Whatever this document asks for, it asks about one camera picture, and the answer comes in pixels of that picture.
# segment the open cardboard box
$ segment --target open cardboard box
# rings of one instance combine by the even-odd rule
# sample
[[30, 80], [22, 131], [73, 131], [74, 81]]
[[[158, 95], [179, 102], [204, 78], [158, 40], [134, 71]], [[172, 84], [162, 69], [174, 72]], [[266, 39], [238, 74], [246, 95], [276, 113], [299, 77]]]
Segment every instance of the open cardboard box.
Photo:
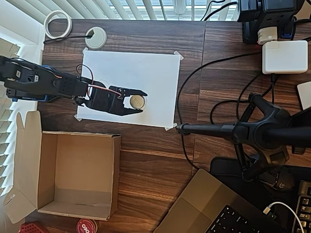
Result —
[[118, 202], [120, 135], [47, 132], [38, 111], [17, 115], [14, 185], [4, 200], [17, 223], [40, 213], [107, 220]]

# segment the laptop keyboard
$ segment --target laptop keyboard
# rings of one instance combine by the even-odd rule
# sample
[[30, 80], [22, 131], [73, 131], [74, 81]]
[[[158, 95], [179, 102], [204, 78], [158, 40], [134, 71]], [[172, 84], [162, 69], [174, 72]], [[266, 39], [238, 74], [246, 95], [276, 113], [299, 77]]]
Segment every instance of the laptop keyboard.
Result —
[[206, 233], [262, 233], [254, 228], [246, 218], [226, 205]]

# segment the white power adapter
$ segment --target white power adapter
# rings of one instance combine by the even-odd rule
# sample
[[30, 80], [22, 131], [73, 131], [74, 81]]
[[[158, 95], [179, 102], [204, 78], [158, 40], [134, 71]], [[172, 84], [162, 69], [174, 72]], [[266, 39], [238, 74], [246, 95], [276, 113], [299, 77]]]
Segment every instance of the white power adapter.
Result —
[[262, 72], [264, 74], [300, 74], [307, 70], [307, 41], [270, 41], [263, 45]]

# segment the black mouse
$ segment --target black mouse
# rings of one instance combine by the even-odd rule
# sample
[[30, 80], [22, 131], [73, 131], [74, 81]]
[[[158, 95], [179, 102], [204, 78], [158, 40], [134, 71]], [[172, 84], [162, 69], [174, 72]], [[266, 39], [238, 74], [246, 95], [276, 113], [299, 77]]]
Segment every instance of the black mouse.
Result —
[[266, 171], [258, 176], [257, 179], [265, 185], [278, 191], [290, 191], [295, 186], [293, 175], [284, 166]]

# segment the wood grain surface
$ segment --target wood grain surface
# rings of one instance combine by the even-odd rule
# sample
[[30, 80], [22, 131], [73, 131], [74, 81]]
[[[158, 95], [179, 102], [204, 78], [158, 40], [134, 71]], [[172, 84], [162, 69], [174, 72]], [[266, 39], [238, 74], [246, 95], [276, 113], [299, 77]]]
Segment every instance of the wood grain surface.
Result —
[[[50, 24], [50, 31], [62, 32], [62, 20]], [[237, 22], [154, 22], [127, 20], [74, 20], [71, 35], [85, 35], [93, 26], [107, 32], [106, 51], [151, 52], [172, 54], [178, 51], [181, 61], [178, 89], [186, 77], [202, 63], [260, 51], [257, 45], [242, 42], [242, 26]], [[296, 39], [311, 35], [311, 27], [297, 28]], [[84, 39], [53, 42], [45, 46], [43, 64], [75, 74], [82, 62]], [[186, 84], [180, 97], [180, 110], [186, 123], [209, 123], [209, 113], [219, 101], [236, 99], [243, 87], [261, 70], [261, 55], [238, 58], [213, 64], [198, 71]], [[310, 81], [310, 73], [281, 75], [276, 87], [276, 104], [296, 113], [300, 110], [295, 87]], [[270, 76], [260, 75], [247, 89], [263, 93], [270, 85]], [[240, 105], [240, 114], [246, 105]], [[234, 122], [234, 103], [220, 106], [214, 121]], [[158, 225], [180, 192], [196, 173], [185, 160], [180, 135], [175, 130], [119, 124], [74, 118], [76, 106], [71, 100], [60, 99], [51, 104], [39, 103], [43, 130], [80, 131], [91, 133], [120, 133], [121, 174], [119, 205], [107, 222], [100, 222], [99, 233], [148, 233]], [[262, 117], [256, 111], [252, 120]], [[177, 112], [175, 121], [179, 122]], [[209, 170], [216, 156], [235, 157], [231, 143], [222, 139], [189, 135], [185, 137], [186, 151], [198, 167]], [[291, 155], [290, 164], [311, 166], [311, 152]], [[33, 212], [27, 221], [39, 221], [50, 233], [74, 233], [76, 218]]]
[[[64, 21], [54, 21], [50, 23], [50, 31], [62, 32], [65, 26]], [[70, 35], [85, 35], [93, 26], [103, 27], [107, 33], [102, 50], [165, 54], [178, 51], [184, 57], [178, 89], [188, 74], [202, 64], [204, 22], [74, 20]], [[76, 66], [82, 63], [85, 46], [84, 39], [47, 44], [43, 64], [75, 74]], [[185, 122], [196, 123], [200, 80], [198, 72], [180, 97]], [[108, 222], [101, 222], [100, 233], [152, 232], [191, 179], [192, 168], [184, 157], [180, 135], [175, 130], [92, 120], [79, 122], [74, 118], [76, 106], [66, 99], [51, 104], [39, 103], [38, 110], [43, 130], [121, 134], [118, 211]], [[191, 159], [194, 139], [192, 135], [186, 142]], [[38, 213], [27, 220], [39, 220], [51, 233], [74, 233], [78, 222], [76, 218]]]
[[[311, 35], [310, 25], [297, 27], [295, 39], [302, 39]], [[206, 24], [203, 64], [221, 58], [244, 53], [260, 51], [259, 45], [245, 45], [242, 42], [242, 28], [237, 22], [209, 22]], [[236, 100], [245, 85], [258, 73], [261, 73], [261, 54], [242, 57], [220, 62], [202, 69], [199, 109], [197, 122], [210, 123], [209, 114], [212, 107], [222, 100]], [[296, 86], [299, 83], [311, 81], [311, 71], [296, 75], [279, 75], [275, 85], [275, 103], [291, 114], [300, 111]], [[246, 90], [243, 99], [249, 93], [263, 93], [271, 84], [270, 75], [261, 74]], [[271, 93], [266, 97], [271, 101]], [[247, 105], [240, 105], [240, 115]], [[213, 114], [215, 123], [236, 121], [236, 104], [220, 105]], [[262, 118], [262, 113], [256, 110], [252, 120]], [[196, 163], [209, 165], [216, 156], [236, 157], [232, 143], [215, 137], [196, 135], [194, 159]], [[290, 154], [288, 164], [297, 166], [311, 166], [311, 150], [304, 155]]]

